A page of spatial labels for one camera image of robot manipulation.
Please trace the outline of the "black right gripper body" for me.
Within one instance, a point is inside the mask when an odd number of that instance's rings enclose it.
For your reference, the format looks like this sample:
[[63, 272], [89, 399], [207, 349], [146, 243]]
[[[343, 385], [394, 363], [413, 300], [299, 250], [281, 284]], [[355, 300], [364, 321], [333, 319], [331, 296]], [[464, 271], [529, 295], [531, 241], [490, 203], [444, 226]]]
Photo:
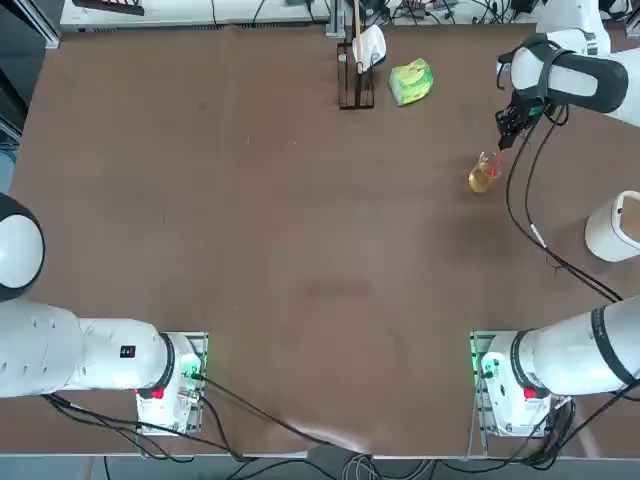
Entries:
[[538, 98], [512, 97], [507, 107], [495, 114], [499, 131], [521, 131], [528, 128], [543, 112]]

